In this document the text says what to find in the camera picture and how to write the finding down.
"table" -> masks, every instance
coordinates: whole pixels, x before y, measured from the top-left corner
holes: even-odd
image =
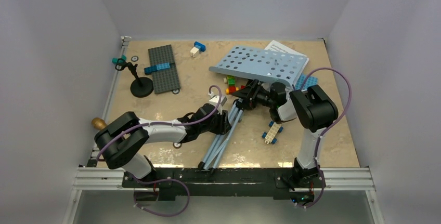
[[[148,49],[163,45],[172,45],[176,60],[180,93],[154,94],[146,98],[135,98],[130,93],[130,84],[134,80],[130,71],[120,74],[114,101],[110,109],[109,121],[115,120],[126,111],[134,111],[137,116],[153,120],[168,121],[194,112],[208,102],[208,87],[218,85],[222,90],[227,88],[225,75],[209,72],[210,66],[234,46],[243,45],[265,48],[269,41],[200,41],[206,45],[206,51],[195,58],[190,56],[194,41],[131,41],[127,49],[127,60],[138,56],[138,75],[144,75],[144,68],[150,66]],[[299,51],[310,58],[304,73],[314,68],[330,67],[328,54],[323,41],[280,41],[282,44]],[[319,85],[343,111],[340,94],[335,78],[330,71],[319,71]],[[244,85],[246,80],[238,80]],[[225,109],[229,110],[235,97],[227,96]],[[271,121],[269,108],[258,106],[253,111],[245,111],[240,123],[228,144],[219,164],[220,167],[292,167],[294,158],[300,150],[303,127],[298,120],[282,124],[284,130],[277,136],[275,145],[265,144],[262,133],[269,130]],[[214,134],[204,133],[180,149],[174,149],[171,142],[149,143],[139,151],[146,155],[156,167],[197,167],[211,145]],[[327,134],[321,151],[322,167],[359,167],[357,155],[352,142],[347,120],[344,117]],[[106,166],[103,162],[98,167]]]

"gray floor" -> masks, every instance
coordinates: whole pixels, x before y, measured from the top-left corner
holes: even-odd
[[[363,191],[328,191],[317,205],[306,212],[294,208],[290,201],[274,201],[269,197],[192,197],[187,210],[171,218],[133,208],[132,196],[129,191],[83,191],[75,223],[373,224]],[[149,207],[172,213],[184,202],[184,197],[177,197],[176,202],[156,202]]]

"robotic hand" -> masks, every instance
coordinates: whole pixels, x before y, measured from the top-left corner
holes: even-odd
[[[183,117],[168,122],[161,122],[160,124],[138,118],[134,112],[124,113],[109,125],[106,125],[99,118],[92,120],[92,125],[100,130],[95,135],[95,142],[102,151],[102,156],[109,169],[122,167],[136,178],[146,179],[146,176],[150,174],[152,179],[156,179],[151,162],[147,157],[138,153],[145,143],[169,141],[174,143],[175,147],[180,147],[182,143],[193,141],[201,133],[207,131],[222,135],[227,133],[231,129],[227,118],[227,111],[223,110],[223,105],[227,98],[220,96],[221,98],[219,99],[219,96],[210,96],[209,102],[200,107],[195,113],[190,112]],[[196,124],[182,125],[197,122],[213,110],[215,110],[214,114],[206,120]],[[105,148],[116,136],[139,124],[146,124],[146,126],[133,129],[129,132],[130,136],[121,137]]]
[[[258,80],[249,80],[246,87],[232,93],[242,99],[237,102],[246,110],[254,109],[258,104],[269,107],[271,119],[280,124],[299,117],[305,128],[299,155],[294,159],[292,175],[287,183],[291,188],[309,187],[318,176],[320,149],[318,137],[338,117],[338,109],[319,85],[306,91],[295,90],[287,97],[286,86],[280,82],[271,84],[267,91]]]

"white paper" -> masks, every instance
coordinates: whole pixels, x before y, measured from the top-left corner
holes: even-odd
[[[279,52],[284,52],[284,53],[286,53],[286,54],[295,54],[295,55],[301,55],[301,56],[306,57],[305,64],[304,64],[304,65],[302,66],[302,68],[300,69],[300,72],[297,74],[297,76],[295,77],[294,83],[292,84],[293,86],[295,86],[295,84],[296,84],[297,81],[299,80],[300,75],[301,75],[302,72],[303,72],[303,69],[305,69],[306,65],[308,64],[308,62],[309,62],[309,58],[308,58],[306,55],[304,55],[304,54],[302,54],[302,53],[300,53],[300,52],[298,52],[298,51],[296,51],[296,50],[293,50],[293,49],[289,48],[288,46],[286,46],[286,45],[284,45],[284,44],[282,44],[282,43],[280,43],[280,42],[278,42],[278,41],[271,41],[271,42],[265,47],[265,50],[279,51]]]

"gray lego baseplate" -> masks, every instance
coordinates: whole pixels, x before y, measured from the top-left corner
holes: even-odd
[[[209,71],[291,87],[306,61],[301,55],[235,46]]]
[[[150,65],[170,63],[170,69],[152,73],[154,93],[159,94],[180,89],[172,45],[150,48],[148,52]]]

